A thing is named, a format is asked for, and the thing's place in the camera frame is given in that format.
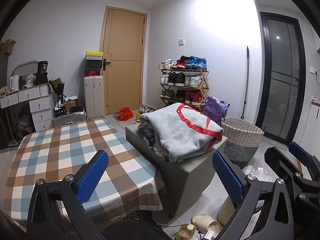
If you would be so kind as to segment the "grey VLONE hoodie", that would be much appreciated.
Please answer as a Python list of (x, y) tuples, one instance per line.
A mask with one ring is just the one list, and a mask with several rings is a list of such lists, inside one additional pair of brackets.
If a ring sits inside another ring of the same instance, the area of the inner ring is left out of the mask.
[(203, 155), (223, 136), (223, 128), (182, 103), (140, 116), (138, 129), (155, 141), (154, 152), (171, 163)]

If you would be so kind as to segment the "crumpled clear plastic bag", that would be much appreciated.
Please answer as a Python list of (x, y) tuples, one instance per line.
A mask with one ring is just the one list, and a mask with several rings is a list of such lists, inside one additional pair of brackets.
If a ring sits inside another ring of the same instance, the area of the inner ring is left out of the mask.
[(251, 174), (256, 176), (259, 181), (271, 182), (273, 183), (275, 179), (268, 174), (268, 172), (262, 167), (253, 167), (248, 165), (242, 169), (245, 175)]

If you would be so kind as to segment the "woven laundry basket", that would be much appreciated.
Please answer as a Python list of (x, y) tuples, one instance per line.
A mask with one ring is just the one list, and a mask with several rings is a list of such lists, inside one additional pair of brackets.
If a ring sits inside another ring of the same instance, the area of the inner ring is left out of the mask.
[(224, 153), (234, 163), (245, 166), (255, 155), (264, 131), (254, 124), (237, 117), (221, 120), (223, 135), (227, 137)]

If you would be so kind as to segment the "beige slippers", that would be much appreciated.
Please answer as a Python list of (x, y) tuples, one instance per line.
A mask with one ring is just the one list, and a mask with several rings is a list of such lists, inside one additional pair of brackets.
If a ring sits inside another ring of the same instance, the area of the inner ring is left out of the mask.
[(230, 197), (227, 197), (218, 211), (217, 219), (209, 215), (198, 214), (192, 217), (191, 223), (195, 225), (201, 233), (206, 234), (212, 232), (213, 235), (211, 239), (215, 239), (231, 219), (234, 212), (234, 204)]

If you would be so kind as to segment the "checkered bed blanket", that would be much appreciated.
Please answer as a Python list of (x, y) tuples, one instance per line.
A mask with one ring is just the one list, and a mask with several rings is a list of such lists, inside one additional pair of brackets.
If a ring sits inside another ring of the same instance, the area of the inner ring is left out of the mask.
[(108, 166), (83, 204), (95, 224), (137, 210), (163, 209), (160, 195), (165, 188), (156, 168), (107, 120), (95, 119), (24, 137), (7, 177), (5, 213), (16, 224), (25, 225), (35, 183), (61, 181), (75, 174), (99, 150), (108, 154)]

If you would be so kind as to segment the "yellow liquid plastic bottle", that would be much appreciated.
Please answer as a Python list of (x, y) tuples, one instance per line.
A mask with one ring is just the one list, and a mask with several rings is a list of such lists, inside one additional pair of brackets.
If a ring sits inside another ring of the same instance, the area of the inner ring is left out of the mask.
[(174, 240), (191, 240), (195, 231), (196, 227), (193, 224), (183, 224), (178, 230)]

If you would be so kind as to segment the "grey storage ottoman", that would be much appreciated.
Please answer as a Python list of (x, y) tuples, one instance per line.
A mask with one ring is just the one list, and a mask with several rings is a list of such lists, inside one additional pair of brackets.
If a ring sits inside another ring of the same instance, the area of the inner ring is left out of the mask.
[(212, 155), (215, 151), (223, 152), (227, 142), (227, 137), (223, 136), (208, 153), (171, 163), (147, 147), (140, 138), (137, 124), (125, 127), (125, 135), (127, 141), (159, 171), (166, 189), (166, 193), (161, 195), (161, 202), (171, 217), (184, 212), (210, 185), (215, 174)]

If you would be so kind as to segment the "purple bag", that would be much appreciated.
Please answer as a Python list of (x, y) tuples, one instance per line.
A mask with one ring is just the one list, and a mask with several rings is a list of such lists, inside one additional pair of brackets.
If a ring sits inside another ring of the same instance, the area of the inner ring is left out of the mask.
[(224, 100), (219, 100), (216, 97), (208, 96), (204, 100), (203, 113), (215, 123), (220, 125), (221, 120), (227, 116), (229, 106), (230, 104)]

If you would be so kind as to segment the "white desk with drawers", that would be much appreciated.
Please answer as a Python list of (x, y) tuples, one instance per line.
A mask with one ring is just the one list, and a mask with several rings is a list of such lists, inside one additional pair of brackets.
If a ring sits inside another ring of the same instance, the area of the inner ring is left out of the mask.
[(1, 96), (1, 109), (18, 104), (28, 105), (36, 132), (53, 128), (54, 98), (48, 83)]

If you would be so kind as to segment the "orange plastic bag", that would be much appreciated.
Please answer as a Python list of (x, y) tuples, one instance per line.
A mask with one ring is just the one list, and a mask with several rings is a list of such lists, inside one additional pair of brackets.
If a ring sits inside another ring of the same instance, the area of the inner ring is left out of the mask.
[(118, 120), (119, 121), (127, 121), (131, 118), (134, 117), (133, 112), (130, 110), (129, 107), (123, 107), (119, 112), (118, 112)]

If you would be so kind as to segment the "green plant bouquet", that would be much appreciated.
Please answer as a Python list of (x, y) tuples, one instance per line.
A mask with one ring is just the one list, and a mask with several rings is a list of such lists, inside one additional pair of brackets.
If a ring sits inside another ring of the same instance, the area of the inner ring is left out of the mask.
[(58, 77), (57, 79), (51, 79), (49, 80), (49, 84), (52, 87), (52, 90), (54, 91), (55, 94), (63, 94), (65, 83), (62, 82), (61, 78)]

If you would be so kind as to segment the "wooden shoe rack with shoes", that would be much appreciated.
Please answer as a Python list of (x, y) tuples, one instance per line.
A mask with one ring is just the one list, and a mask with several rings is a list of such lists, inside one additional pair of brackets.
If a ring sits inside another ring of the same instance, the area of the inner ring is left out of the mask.
[(160, 98), (166, 106), (179, 102), (203, 111), (209, 91), (205, 58), (182, 55), (177, 61), (167, 59), (160, 62), (158, 69), (161, 71)]

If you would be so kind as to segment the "white electric kettle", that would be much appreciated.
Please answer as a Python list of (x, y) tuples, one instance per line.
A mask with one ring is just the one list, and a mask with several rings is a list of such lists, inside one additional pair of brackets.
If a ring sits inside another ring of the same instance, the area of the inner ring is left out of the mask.
[(10, 88), (14, 92), (20, 90), (20, 76), (19, 75), (13, 75), (10, 77)]

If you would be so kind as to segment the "tan wooden door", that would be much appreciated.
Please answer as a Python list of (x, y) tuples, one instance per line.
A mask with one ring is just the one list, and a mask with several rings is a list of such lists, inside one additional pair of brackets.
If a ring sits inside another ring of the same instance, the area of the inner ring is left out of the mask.
[(142, 105), (147, 14), (107, 7), (100, 38), (105, 113)]

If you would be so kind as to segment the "wall light switch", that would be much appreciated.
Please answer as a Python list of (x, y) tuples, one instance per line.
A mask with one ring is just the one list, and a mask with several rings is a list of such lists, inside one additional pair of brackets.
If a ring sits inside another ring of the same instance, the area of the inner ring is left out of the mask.
[(183, 39), (183, 38), (180, 39), (178, 42), (179, 42), (179, 45), (180, 45), (180, 46), (184, 45), (184, 39)]

